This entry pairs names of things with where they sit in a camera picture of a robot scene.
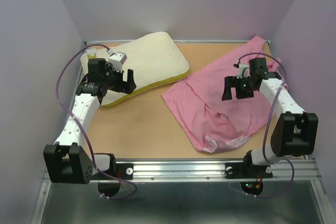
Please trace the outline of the cream pillow yellow edge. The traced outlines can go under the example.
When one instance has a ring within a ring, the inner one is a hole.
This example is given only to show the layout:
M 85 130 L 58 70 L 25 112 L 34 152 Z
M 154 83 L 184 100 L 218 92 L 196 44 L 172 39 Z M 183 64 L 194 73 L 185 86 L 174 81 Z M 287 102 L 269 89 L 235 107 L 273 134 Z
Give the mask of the cream pillow yellow edge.
M 101 102 L 103 108 L 115 106 L 150 89 L 180 81 L 190 74 L 187 59 L 166 32 L 147 34 L 112 47 L 112 50 L 126 54 L 123 70 L 134 71 L 136 89 L 131 94 L 109 90 Z

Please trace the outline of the pink pillowcase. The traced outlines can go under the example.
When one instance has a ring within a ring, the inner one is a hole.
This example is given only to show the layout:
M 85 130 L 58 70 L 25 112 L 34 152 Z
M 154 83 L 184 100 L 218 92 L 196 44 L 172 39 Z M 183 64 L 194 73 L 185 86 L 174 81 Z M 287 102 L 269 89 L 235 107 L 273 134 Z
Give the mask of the pink pillowcase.
M 193 147 L 202 152 L 228 152 L 247 143 L 268 121 L 270 103 L 260 93 L 254 97 L 223 101 L 224 79 L 237 74 L 234 63 L 243 63 L 262 52 L 264 40 L 255 36 L 201 70 L 174 83 L 162 98 Z

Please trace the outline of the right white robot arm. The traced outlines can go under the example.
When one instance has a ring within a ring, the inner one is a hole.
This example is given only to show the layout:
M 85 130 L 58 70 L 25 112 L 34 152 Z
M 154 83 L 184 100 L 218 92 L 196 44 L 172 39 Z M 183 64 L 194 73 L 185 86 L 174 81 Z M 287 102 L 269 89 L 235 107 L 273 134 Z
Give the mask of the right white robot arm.
M 236 76 L 225 77 L 222 100 L 232 99 L 235 89 L 237 99 L 253 98 L 256 91 L 264 95 L 271 105 L 270 115 L 277 116 L 277 124 L 270 143 L 249 151 L 243 161 L 227 163 L 225 177 L 228 179 L 271 178 L 271 165 L 287 156 L 312 154 L 315 146 L 318 117 L 299 106 L 285 88 L 285 79 L 267 67 L 266 54 L 257 53 L 256 58 L 242 63 L 237 59 Z

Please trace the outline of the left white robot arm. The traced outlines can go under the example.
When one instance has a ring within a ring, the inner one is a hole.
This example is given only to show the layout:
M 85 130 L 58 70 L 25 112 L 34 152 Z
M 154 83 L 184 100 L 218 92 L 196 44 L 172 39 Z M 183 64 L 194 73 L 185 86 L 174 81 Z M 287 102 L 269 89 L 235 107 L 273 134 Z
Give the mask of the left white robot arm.
M 117 70 L 116 63 L 103 58 L 88 61 L 88 73 L 81 80 L 75 102 L 64 129 L 54 144 L 43 151 L 49 178 L 53 183 L 87 184 L 98 172 L 106 179 L 118 176 L 112 154 L 88 155 L 83 146 L 89 144 L 87 131 L 94 114 L 108 91 L 131 94 L 136 89 L 134 71 Z M 102 161 L 97 170 L 97 161 Z

